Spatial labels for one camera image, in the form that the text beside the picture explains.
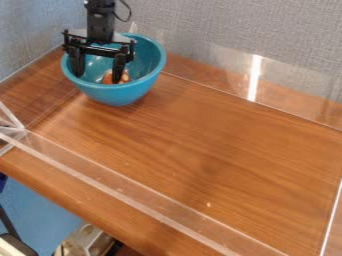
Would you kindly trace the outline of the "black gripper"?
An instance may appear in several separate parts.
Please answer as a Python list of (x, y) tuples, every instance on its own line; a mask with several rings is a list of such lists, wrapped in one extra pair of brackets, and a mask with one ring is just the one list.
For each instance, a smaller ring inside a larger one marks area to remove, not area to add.
[(115, 58), (113, 66), (113, 81), (118, 82), (126, 62), (134, 60), (135, 40), (115, 32), (115, 20), (127, 22), (133, 16), (121, 18), (117, 14), (117, 2), (127, 9), (131, 7), (125, 0), (85, 0), (87, 10), (87, 27), (85, 29), (66, 29), (63, 48), (70, 56), (73, 73), (82, 77), (86, 70), (86, 55)]

